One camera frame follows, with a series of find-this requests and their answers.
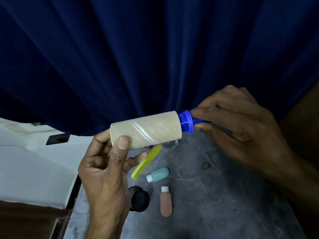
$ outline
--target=person's left hand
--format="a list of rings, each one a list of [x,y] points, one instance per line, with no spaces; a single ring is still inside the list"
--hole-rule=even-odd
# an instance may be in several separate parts
[[[110,131],[106,130],[93,138],[80,163],[78,173],[90,204],[86,238],[121,235],[130,209],[127,172],[147,156],[144,151],[126,160],[129,147],[130,137],[126,136],[121,136],[112,147]]]

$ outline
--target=black lid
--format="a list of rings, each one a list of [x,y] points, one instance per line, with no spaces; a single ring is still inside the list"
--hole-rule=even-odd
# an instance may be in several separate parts
[[[130,211],[145,211],[150,203],[150,196],[139,186],[129,188],[131,207]]]

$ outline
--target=yellow comb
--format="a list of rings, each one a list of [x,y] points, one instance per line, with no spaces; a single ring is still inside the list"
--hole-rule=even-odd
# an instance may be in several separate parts
[[[134,172],[132,173],[132,178],[137,179],[161,150],[162,150],[162,147],[160,145],[154,148],[147,155],[146,159],[144,159],[134,170]]]

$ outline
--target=white bottle cap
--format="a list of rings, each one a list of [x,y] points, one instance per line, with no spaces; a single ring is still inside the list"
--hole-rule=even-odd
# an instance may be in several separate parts
[[[146,176],[146,179],[149,183],[153,182],[152,176],[150,174]]]
[[[162,186],[162,192],[168,192],[168,186]]]

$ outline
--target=teal bottle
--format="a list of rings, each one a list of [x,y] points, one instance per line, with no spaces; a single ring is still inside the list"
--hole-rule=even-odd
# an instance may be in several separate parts
[[[149,183],[156,182],[156,181],[159,181],[161,179],[166,178],[168,175],[169,175],[169,170],[167,168],[161,168],[161,169],[158,169],[158,170],[152,172],[148,176],[146,176],[146,179]]]

